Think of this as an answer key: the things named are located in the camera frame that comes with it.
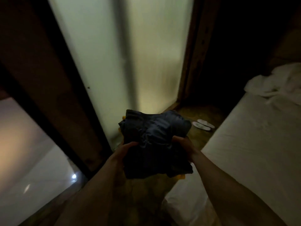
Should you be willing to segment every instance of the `person's left arm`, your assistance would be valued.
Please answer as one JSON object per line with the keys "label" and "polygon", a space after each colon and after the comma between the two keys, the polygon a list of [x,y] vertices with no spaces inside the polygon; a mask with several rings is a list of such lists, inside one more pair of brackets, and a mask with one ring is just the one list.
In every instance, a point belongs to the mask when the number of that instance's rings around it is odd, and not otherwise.
{"label": "person's left arm", "polygon": [[130,142],[121,145],[66,206],[55,226],[107,225],[115,175],[122,168],[122,159],[128,149],[137,144]]}

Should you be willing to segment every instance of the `person's right arm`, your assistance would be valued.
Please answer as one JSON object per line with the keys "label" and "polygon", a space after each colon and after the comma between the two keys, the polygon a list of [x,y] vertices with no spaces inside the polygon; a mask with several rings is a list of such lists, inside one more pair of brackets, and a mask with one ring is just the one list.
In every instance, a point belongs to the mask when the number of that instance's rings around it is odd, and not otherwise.
{"label": "person's right arm", "polygon": [[256,194],[196,149],[188,137],[174,136],[172,140],[182,145],[194,163],[223,225],[286,225]]}

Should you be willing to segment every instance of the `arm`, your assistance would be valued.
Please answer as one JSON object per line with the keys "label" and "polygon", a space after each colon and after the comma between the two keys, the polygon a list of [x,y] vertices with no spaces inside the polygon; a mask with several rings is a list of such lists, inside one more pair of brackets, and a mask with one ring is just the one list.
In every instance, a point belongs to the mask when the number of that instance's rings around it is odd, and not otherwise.
{"label": "arm", "polygon": [[174,136],[197,168],[208,197],[223,225],[286,224],[251,190],[213,164],[188,137]]}
{"label": "arm", "polygon": [[107,225],[116,172],[122,168],[122,159],[128,149],[137,144],[131,142],[120,146],[66,206],[55,226]]}

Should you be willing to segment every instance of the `folded clothes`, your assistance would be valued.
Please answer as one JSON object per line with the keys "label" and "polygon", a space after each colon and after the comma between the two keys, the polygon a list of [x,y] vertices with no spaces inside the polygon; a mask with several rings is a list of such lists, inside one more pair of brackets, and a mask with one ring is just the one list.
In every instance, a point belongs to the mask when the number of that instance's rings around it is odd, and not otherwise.
{"label": "folded clothes", "polygon": [[123,159],[126,178],[146,178],[155,174],[174,177],[193,172],[185,150],[179,143],[171,142],[173,136],[185,137],[191,128],[190,121],[176,111],[144,114],[127,110],[119,126],[125,144],[139,142]]}

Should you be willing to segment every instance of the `slipper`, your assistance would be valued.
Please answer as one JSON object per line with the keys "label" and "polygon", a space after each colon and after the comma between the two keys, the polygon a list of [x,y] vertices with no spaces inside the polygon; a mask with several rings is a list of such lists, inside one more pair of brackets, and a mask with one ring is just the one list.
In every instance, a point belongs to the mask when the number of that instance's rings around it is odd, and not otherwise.
{"label": "slipper", "polygon": [[210,128],[215,128],[212,124],[208,123],[207,121],[205,120],[201,120],[201,119],[198,119],[198,122],[202,125],[205,125],[205,126],[208,126]]}
{"label": "slipper", "polygon": [[209,128],[209,127],[207,127],[205,125],[202,125],[202,124],[200,124],[198,122],[195,122],[195,121],[193,121],[192,124],[194,126],[196,126],[197,128],[200,128],[200,129],[203,129],[203,130],[206,130],[206,131],[210,131],[211,130],[211,128]]}

